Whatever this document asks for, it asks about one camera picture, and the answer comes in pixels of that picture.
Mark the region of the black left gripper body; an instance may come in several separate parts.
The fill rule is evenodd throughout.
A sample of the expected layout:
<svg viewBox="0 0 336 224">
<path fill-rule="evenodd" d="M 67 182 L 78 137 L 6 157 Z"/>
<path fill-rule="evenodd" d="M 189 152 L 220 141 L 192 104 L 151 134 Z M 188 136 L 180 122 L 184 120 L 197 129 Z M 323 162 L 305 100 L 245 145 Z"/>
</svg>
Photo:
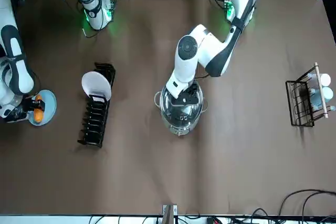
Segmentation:
<svg viewBox="0 0 336 224">
<path fill-rule="evenodd" d="M 197 88 L 197 84 L 192 84 L 189 88 L 183 91 L 177 99 L 172 97 L 171 104 L 173 106 L 197 105 L 199 102 Z"/>
</svg>

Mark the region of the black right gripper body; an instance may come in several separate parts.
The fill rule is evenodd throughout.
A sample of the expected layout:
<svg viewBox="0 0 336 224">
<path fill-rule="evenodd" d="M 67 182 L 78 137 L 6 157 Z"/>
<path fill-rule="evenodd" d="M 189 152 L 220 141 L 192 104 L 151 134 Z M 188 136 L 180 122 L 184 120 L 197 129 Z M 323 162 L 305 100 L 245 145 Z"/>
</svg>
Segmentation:
<svg viewBox="0 0 336 224">
<path fill-rule="evenodd" d="M 31 97 L 25 97 L 22 99 L 19 106 L 16 108 L 16 115 L 27 115 L 30 111 Z"/>
</svg>

